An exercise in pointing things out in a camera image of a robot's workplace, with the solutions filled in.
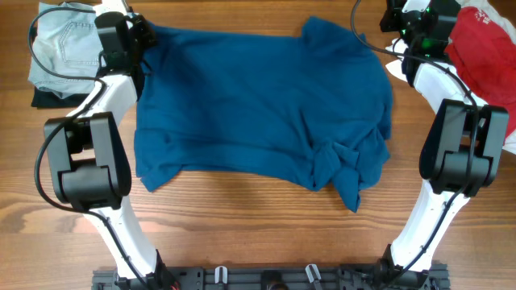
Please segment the blue t-shirt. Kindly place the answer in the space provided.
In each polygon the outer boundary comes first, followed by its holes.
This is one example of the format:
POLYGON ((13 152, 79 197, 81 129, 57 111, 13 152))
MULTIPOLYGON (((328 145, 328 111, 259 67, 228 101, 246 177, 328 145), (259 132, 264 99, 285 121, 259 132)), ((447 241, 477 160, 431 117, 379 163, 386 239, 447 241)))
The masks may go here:
POLYGON ((247 172, 357 211, 389 159, 393 90, 346 28, 312 17, 299 36, 155 27, 136 108, 136 174, 155 191, 182 171, 247 172))

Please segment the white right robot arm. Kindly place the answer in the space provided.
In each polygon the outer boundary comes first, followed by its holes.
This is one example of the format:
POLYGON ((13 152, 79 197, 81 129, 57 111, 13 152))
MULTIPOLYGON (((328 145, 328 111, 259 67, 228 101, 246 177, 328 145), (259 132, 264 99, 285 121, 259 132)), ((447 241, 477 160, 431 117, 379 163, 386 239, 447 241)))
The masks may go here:
POLYGON ((509 114, 478 105, 459 78, 450 47, 459 12, 456 1, 388 1, 380 22, 406 45, 398 56, 408 84, 438 108, 419 159, 421 192, 378 264, 378 283, 420 286, 452 219, 497 174, 509 114))

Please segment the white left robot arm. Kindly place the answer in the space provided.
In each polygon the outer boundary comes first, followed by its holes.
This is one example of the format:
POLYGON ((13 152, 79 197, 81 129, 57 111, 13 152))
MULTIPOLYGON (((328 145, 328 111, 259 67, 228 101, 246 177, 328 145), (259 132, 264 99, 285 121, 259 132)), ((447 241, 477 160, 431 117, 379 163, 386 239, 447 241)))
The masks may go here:
POLYGON ((96 85, 72 113, 45 123, 35 185, 48 204, 84 215, 108 246, 116 270, 107 282, 94 278, 94 289, 165 289, 173 276, 131 206, 131 167, 118 130, 142 94, 144 52, 156 35, 127 6, 98 11, 94 25, 102 45, 96 85))

